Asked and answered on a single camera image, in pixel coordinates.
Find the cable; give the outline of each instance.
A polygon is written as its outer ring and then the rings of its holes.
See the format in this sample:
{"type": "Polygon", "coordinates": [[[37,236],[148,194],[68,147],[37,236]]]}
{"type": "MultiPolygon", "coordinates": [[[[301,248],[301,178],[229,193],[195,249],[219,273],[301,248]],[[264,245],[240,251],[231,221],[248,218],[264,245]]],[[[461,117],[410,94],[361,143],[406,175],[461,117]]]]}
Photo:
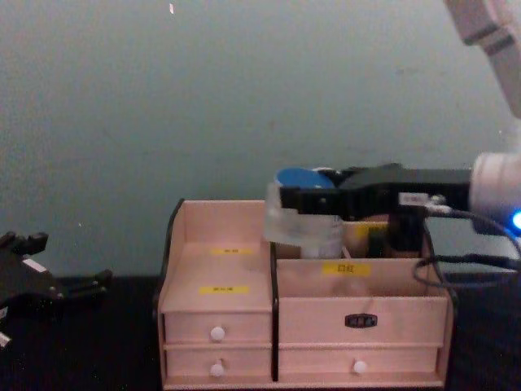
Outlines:
{"type": "Polygon", "coordinates": [[[416,281],[419,281],[419,283],[423,283],[429,287],[435,287],[435,288],[456,288],[456,289],[481,289],[481,288],[494,288],[502,284],[511,283],[512,281],[519,278],[521,275],[521,246],[519,245],[517,238],[503,225],[499,224],[498,222],[495,222],[491,218],[472,213],[467,212],[464,210],[457,210],[457,209],[451,209],[449,206],[446,205],[437,205],[437,204],[427,204],[425,206],[425,209],[427,211],[427,215],[429,217],[452,217],[452,218],[469,218],[473,221],[479,221],[483,224],[490,226],[494,230],[501,232],[514,246],[515,251],[518,254],[518,262],[515,267],[516,272],[513,274],[509,274],[503,279],[497,279],[495,281],[487,281],[487,282],[480,282],[480,283],[448,283],[446,282],[446,279],[441,279],[441,283],[437,283],[434,281],[429,281],[427,279],[424,279],[418,275],[419,269],[429,266],[429,265],[436,265],[439,261],[442,261],[443,259],[452,259],[456,260],[455,263],[458,262],[458,259],[461,260],[461,263],[468,263],[466,261],[465,257],[441,257],[441,256],[434,256],[434,257],[428,257],[425,259],[422,259],[421,261],[416,262],[413,268],[413,277],[416,281]]]}

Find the black table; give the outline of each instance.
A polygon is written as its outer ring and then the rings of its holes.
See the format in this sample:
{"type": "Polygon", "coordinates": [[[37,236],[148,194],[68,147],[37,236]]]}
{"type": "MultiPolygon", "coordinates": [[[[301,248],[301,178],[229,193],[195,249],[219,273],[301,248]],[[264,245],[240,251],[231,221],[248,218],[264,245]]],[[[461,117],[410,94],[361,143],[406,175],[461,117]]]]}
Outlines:
{"type": "MultiPolygon", "coordinates": [[[[0,390],[160,389],[156,281],[116,278],[100,307],[59,321],[13,319],[0,390]]],[[[521,389],[521,284],[459,298],[449,389],[521,389]]]]}

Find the drawer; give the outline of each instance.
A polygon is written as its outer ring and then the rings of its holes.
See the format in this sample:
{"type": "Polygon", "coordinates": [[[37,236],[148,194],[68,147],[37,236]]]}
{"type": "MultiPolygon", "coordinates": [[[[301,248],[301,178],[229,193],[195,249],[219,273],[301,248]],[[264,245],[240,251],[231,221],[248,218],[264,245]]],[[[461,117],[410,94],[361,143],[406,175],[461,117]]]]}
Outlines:
{"type": "Polygon", "coordinates": [[[280,374],[434,372],[437,348],[280,349],[280,374]]]}
{"type": "Polygon", "coordinates": [[[271,348],[269,344],[170,345],[166,346],[166,367],[168,376],[203,376],[224,382],[236,376],[266,376],[269,380],[271,348]]]}
{"type": "Polygon", "coordinates": [[[270,342],[271,333],[271,314],[170,313],[164,316],[167,343],[270,342]]]}
{"type": "Polygon", "coordinates": [[[447,305],[447,297],[281,298],[279,342],[441,347],[447,305]],[[373,327],[347,327],[350,314],[372,314],[378,320],[373,327]]]}

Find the blue lid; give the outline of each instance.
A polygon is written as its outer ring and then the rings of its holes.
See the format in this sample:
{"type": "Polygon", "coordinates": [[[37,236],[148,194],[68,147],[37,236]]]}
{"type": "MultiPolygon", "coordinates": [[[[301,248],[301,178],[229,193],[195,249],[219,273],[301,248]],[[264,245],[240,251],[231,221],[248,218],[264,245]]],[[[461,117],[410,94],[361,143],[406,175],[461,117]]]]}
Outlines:
{"type": "Polygon", "coordinates": [[[275,175],[275,179],[281,186],[294,186],[302,189],[335,188],[335,185],[327,176],[313,171],[312,169],[281,169],[275,175]]]}

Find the yellow sticker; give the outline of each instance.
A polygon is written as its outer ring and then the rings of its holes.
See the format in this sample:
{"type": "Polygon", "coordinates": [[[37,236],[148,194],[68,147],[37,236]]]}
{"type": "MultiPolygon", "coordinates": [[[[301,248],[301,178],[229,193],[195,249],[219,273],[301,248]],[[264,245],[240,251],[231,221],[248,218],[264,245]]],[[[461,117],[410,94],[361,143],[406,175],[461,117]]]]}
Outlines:
{"type": "Polygon", "coordinates": [[[358,239],[365,238],[369,236],[369,230],[385,230],[387,228],[386,222],[364,222],[360,225],[357,225],[355,228],[355,235],[358,239]]]}
{"type": "Polygon", "coordinates": [[[212,248],[212,255],[252,255],[251,248],[212,248]]]}
{"type": "Polygon", "coordinates": [[[217,293],[242,293],[246,294],[250,292],[250,287],[201,287],[199,288],[200,295],[212,295],[217,293]]]}
{"type": "Polygon", "coordinates": [[[338,263],[327,262],[322,265],[324,275],[355,275],[359,277],[369,277],[371,275],[371,265],[365,263],[338,263]]]}

